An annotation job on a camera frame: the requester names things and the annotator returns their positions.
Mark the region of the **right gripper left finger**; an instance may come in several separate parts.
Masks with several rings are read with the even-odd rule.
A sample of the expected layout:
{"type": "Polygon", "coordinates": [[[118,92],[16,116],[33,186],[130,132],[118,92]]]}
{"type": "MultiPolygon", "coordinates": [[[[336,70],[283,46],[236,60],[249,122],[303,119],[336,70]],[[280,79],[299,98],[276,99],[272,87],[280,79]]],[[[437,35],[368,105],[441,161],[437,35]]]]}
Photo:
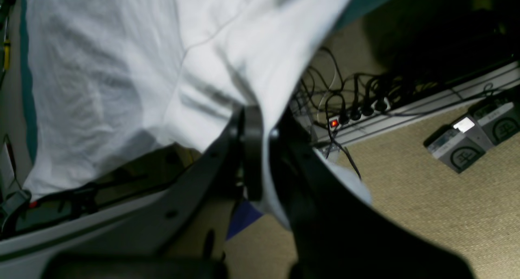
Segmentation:
{"type": "Polygon", "coordinates": [[[206,152],[137,214],[55,255],[46,271],[227,271],[210,252],[211,230],[186,231],[211,197],[235,201],[250,191],[262,197],[262,114],[257,106],[234,111],[206,152]]]}

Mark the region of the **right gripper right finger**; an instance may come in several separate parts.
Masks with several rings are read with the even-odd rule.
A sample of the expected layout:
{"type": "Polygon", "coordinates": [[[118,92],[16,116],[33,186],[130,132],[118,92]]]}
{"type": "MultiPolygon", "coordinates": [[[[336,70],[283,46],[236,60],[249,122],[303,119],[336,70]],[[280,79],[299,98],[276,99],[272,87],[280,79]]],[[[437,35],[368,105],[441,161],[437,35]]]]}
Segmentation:
{"type": "Polygon", "coordinates": [[[351,193],[286,110],[269,138],[271,175],[298,261],[291,279],[473,279],[458,255],[398,227],[351,193]]]}

